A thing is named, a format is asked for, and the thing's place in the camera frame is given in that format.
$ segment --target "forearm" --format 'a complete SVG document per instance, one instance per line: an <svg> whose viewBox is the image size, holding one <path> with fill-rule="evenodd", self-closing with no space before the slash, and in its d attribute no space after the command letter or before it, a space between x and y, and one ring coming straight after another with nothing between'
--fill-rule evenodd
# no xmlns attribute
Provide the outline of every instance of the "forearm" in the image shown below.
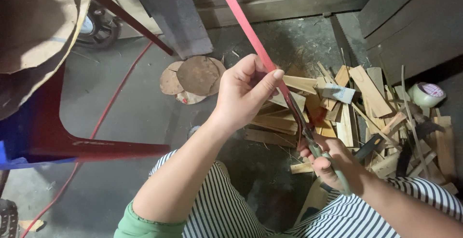
<svg viewBox="0 0 463 238"><path fill-rule="evenodd" d="M459 237L463 225L443 212L371 177L360 197L402 237Z"/></svg>
<svg viewBox="0 0 463 238"><path fill-rule="evenodd" d="M231 133L209 118L145 182L133 201L135 213L162 223L186 220L205 176Z"/></svg>

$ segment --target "tape roll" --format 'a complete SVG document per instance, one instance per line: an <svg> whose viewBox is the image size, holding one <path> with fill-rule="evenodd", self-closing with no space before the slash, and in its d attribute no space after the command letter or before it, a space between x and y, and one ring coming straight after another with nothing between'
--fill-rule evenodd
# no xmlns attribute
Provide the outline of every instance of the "tape roll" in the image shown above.
<svg viewBox="0 0 463 238"><path fill-rule="evenodd" d="M422 107L432 108L447 96L436 84L419 82L408 90L411 100Z"/></svg>

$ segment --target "black and white striped pants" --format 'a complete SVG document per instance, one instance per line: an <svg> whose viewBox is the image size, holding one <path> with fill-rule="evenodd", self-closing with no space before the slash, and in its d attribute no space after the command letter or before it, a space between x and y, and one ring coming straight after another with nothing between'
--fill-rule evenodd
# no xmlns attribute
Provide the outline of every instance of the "black and white striped pants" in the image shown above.
<svg viewBox="0 0 463 238"><path fill-rule="evenodd" d="M154 173L175 151L159 159ZM395 188L410 194L462 221L460 201L442 187L420 178L386 179ZM359 197L331 196L321 211L301 221L284 234L298 238L392 238L399 235ZM276 232L264 227L232 186L230 179L214 163L207 174L188 216L186 238L262 238Z"/></svg>

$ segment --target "red strap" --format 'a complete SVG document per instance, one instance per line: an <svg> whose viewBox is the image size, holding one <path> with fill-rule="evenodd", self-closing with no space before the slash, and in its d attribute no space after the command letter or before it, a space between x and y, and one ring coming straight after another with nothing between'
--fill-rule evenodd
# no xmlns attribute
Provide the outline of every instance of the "red strap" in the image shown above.
<svg viewBox="0 0 463 238"><path fill-rule="evenodd" d="M248 37L249 41L251 42L252 46L254 47L254 50L256 50L257 54L259 55L260 59L263 62L263 65L265 68L267 68L268 72L271 72L272 70L276 69L275 64L270 60L269 55L263 48L262 43L260 42L258 36L252 30L251 25L249 24L248 20L246 19L245 14L243 13L243 10L241 10L241 7L239 6L238 2L236 0L225 0L227 1L228 6L230 7L231 11L233 12L233 15L236 17L238 20L239 25L245 32L246 36ZM278 88L281 90L281 93L283 94L283 97L286 101L286 104L290 109L294 111L295 116L298 117L296 110L294 110L294 107L288 97L290 94L288 87L286 86L285 82L281 81L280 85ZM295 118L296 122L299 124L300 122L304 121L304 118Z"/></svg>

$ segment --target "green sleeve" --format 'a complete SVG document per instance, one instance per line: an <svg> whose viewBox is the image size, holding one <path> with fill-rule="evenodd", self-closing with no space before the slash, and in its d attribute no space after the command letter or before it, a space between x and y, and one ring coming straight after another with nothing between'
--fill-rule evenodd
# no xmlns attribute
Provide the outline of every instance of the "green sleeve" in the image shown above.
<svg viewBox="0 0 463 238"><path fill-rule="evenodd" d="M133 211L132 202L130 202L114 233L114 238L181 238L186 223L183 221L166 224L148 221Z"/></svg>

